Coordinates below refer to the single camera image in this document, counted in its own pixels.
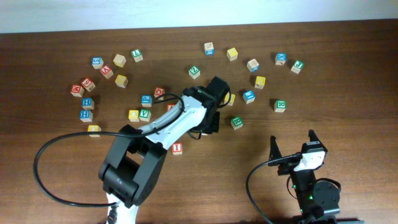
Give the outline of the green Z letter block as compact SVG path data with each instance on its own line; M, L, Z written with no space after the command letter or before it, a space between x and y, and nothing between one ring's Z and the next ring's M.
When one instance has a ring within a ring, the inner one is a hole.
M196 79L200 76L201 71L197 66L193 66L188 70L188 74L193 78Z

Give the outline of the red A letter block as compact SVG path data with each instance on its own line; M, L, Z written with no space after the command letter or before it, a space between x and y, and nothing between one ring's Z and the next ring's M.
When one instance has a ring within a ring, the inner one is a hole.
M168 104L167 111L170 111L174 106L175 106L175 104Z

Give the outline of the yellow block right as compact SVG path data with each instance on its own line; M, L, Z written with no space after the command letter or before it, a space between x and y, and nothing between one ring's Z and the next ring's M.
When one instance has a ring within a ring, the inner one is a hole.
M254 83L254 87L258 88L258 89L263 89L264 86L266 84L266 77L262 77L262 76L257 76L255 83Z

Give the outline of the blue K letter block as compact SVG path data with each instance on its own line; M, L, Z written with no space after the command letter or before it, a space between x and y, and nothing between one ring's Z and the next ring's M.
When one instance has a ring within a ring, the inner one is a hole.
M275 64L276 65L284 65L287 61L287 55L283 52L276 53L275 56Z

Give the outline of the green R letter block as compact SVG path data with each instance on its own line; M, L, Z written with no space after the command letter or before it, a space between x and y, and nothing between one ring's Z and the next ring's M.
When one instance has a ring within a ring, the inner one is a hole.
M239 128L241 128L243 126L244 122L242 120L242 118L240 116L234 117L231 120L231 125L233 127L234 130L237 130Z

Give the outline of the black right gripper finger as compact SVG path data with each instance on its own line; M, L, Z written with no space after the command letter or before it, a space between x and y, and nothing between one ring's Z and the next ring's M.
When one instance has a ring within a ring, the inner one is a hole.
M270 137L270 144L269 160L273 161L275 159L280 159L282 154L280 153L275 136Z
M310 139L310 141L307 143L308 146L315 146L315 145L323 146L323 143L321 142L321 140L319 140L314 130L310 129L308 131L308 137Z

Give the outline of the red Q letter block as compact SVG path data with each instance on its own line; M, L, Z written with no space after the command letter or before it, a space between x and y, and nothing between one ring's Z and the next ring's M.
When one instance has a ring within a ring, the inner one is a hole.
M164 99L165 89L161 87L155 87L154 90L154 98L156 100L163 100Z

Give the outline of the blue sided wood block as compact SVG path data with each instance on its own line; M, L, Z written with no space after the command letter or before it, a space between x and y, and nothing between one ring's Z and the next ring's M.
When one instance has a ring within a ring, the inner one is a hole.
M215 53L214 45L212 42L204 43L205 55L213 55Z

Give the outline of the yellow E letter block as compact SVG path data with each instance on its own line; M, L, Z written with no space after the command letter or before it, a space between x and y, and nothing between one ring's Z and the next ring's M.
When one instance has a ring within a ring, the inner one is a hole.
M235 100L235 94L227 93L227 95L224 98L224 104L227 104L228 106L233 106L234 100Z

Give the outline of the yellow G letter block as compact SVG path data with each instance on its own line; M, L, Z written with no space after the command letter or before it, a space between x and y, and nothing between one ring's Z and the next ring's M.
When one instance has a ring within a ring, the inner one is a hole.
M128 79L124 75L118 75L115 79L115 84L118 87L125 88L128 84Z

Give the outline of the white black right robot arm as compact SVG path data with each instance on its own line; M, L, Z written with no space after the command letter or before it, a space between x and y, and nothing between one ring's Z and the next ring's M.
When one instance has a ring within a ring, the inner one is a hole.
M315 171L324 164L328 149L314 130L308 131L308 137L309 141L303 143L301 151L283 156L276 137L271 136L269 165L277 166L279 175L289 176L300 207L301 214L293 217L294 223L364 223L355 218L336 218L340 213L341 184L315 177Z

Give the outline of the green V letter block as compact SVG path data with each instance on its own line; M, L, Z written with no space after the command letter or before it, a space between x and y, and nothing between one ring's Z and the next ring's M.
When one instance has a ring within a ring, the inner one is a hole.
M139 119L141 121L150 121L150 117L151 117L151 112L148 109L141 109L139 112Z

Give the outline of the plain wood yellow block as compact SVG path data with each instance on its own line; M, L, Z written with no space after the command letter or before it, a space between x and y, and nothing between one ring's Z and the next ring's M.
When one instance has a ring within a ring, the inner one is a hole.
M113 62L116 66L123 68L126 64L126 58L123 55L116 54L113 59Z

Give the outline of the red I letter block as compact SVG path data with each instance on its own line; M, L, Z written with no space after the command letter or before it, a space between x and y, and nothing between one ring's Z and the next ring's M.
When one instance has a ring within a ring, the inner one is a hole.
M172 144L172 154L173 155L183 154L183 147L180 142L176 142L176 143Z

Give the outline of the red M letter block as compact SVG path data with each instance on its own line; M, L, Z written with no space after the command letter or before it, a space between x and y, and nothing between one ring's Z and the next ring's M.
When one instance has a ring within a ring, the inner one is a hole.
M76 97L82 97L84 94L84 88L81 85L72 85L70 93Z

